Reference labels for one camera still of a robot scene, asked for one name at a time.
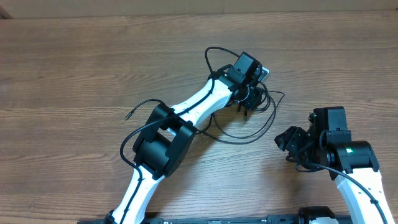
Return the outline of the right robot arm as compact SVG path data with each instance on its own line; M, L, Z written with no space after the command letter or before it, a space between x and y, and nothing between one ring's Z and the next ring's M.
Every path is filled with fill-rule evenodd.
M393 223L382 186L380 164L367 141L354 141L342 106L315 108L304 130L291 126L275 137L286 161L298 172L329 172L348 215L336 215L327 206L302 207L291 223Z

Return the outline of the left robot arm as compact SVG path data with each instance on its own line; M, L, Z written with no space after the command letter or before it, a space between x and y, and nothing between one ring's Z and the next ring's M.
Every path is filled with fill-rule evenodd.
M206 85L189 99L171 107L159 101L145 125L121 143L123 150L132 137L136 138L132 146L134 159L130 161L120 154L134 172L121 203L106 215L105 223L142 223L157 186L177 170L186 156L197 126L229 103L248 110L257 108L261 104L261 89L257 86L268 76L266 67L243 52L234 64L210 70Z

